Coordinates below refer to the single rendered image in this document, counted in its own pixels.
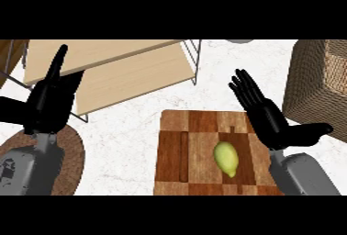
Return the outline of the woven wicker basket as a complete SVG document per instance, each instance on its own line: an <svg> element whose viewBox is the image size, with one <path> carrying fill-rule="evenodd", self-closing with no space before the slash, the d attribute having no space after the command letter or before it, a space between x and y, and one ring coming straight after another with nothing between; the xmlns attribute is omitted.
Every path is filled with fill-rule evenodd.
<svg viewBox="0 0 347 235"><path fill-rule="evenodd" d="M347 143L347 39L295 42L282 112L300 124L329 123Z"/></svg>

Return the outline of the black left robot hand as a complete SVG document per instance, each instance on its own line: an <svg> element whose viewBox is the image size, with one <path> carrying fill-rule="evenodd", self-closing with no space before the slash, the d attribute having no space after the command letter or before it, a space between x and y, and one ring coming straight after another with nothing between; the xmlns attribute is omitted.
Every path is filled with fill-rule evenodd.
<svg viewBox="0 0 347 235"><path fill-rule="evenodd" d="M57 133L68 123L84 72L59 74L66 51L68 45L62 44L44 79L37 82L26 101L0 96L0 122L22 125L26 135Z"/></svg>

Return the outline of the brown wooden panel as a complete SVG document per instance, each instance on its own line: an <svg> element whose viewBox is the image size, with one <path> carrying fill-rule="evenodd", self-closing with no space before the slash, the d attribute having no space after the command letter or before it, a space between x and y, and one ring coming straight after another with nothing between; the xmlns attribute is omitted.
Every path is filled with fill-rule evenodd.
<svg viewBox="0 0 347 235"><path fill-rule="evenodd" d="M28 45L26 39L0 39L0 88L21 60Z"/></svg>

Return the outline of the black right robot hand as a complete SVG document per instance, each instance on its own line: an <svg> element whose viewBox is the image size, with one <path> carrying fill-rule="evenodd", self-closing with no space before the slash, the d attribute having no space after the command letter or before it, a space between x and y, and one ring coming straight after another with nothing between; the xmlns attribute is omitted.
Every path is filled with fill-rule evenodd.
<svg viewBox="0 0 347 235"><path fill-rule="evenodd" d="M313 146L320 137L334 131L328 123L289 125L277 105L263 95L245 70L236 69L227 85L246 112L258 140L272 151Z"/></svg>

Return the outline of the yellow-green lemon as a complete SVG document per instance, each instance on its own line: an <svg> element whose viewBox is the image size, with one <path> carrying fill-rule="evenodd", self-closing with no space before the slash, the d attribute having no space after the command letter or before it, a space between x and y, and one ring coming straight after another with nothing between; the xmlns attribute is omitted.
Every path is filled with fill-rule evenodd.
<svg viewBox="0 0 347 235"><path fill-rule="evenodd" d="M221 171L233 178L239 166L239 156L233 145L226 141L220 141L214 147L213 155Z"/></svg>

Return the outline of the brown wooden cutting board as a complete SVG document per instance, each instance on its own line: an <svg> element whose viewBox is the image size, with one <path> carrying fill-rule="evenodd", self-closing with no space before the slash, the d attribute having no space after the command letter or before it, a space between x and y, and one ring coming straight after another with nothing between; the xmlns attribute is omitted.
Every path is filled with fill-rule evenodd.
<svg viewBox="0 0 347 235"><path fill-rule="evenodd" d="M214 147L229 142L236 148L235 176L223 173L214 161ZM275 196L280 193L269 173L270 154L242 112L161 112L155 195Z"/></svg>

